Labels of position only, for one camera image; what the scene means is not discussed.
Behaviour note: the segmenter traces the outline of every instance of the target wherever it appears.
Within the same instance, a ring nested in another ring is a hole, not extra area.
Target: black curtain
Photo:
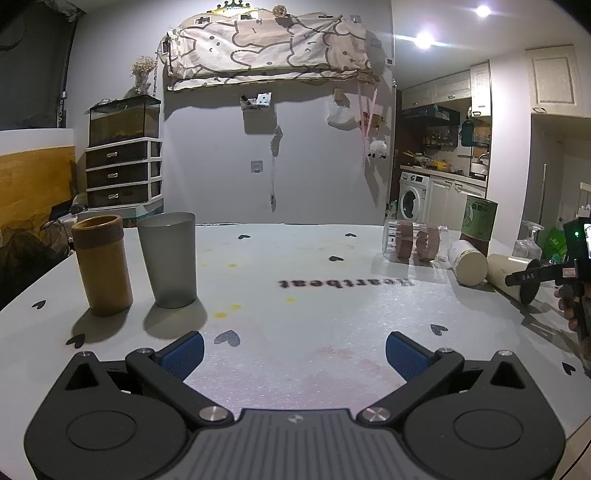
[[[0,28],[0,130],[57,126],[74,28],[43,3],[14,11]]]

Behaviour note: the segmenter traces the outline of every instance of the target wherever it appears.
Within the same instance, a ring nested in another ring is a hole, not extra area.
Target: vase
[[[150,83],[148,82],[149,73],[138,73],[135,75],[135,93],[145,95],[148,93]]]

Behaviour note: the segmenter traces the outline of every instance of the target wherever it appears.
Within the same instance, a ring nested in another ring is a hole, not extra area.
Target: range hood
[[[403,110],[402,118],[428,127],[447,127],[460,124],[460,112],[439,105],[425,105]]]

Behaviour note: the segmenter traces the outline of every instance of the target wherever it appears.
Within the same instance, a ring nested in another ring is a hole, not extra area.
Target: ceiling light
[[[476,15],[480,18],[486,18],[491,14],[491,9],[488,8],[486,5],[481,5],[476,9]]]
[[[433,35],[431,35],[429,32],[421,32],[417,34],[417,38],[414,39],[414,42],[418,48],[426,50],[431,45],[433,45],[435,39],[433,38]]]

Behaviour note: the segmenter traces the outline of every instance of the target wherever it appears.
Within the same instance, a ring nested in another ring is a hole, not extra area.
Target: gray plastic cup
[[[138,222],[139,242],[156,304],[179,309],[197,298],[195,216],[173,212]]]

